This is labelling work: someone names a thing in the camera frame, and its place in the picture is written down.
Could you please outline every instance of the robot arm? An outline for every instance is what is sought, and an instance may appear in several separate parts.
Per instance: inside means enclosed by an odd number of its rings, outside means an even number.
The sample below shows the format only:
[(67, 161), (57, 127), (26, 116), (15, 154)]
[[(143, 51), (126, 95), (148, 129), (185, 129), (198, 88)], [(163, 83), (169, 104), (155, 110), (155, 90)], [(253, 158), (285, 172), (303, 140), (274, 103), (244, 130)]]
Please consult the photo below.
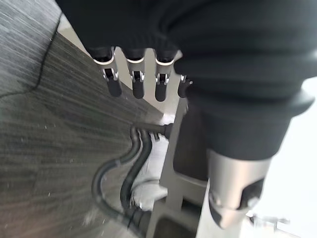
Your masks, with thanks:
[(301, 85), (317, 75), (317, 2), (56, 2), (114, 96), (121, 93), (114, 47), (124, 49), (138, 98), (146, 80), (143, 55), (135, 58), (129, 52), (155, 49), (159, 101), (165, 99), (175, 52), (181, 50), (174, 69), (190, 79), (184, 80), (189, 110), (195, 106), (201, 111), (212, 217), (223, 229), (240, 221), (260, 197), (290, 120), (314, 101)]

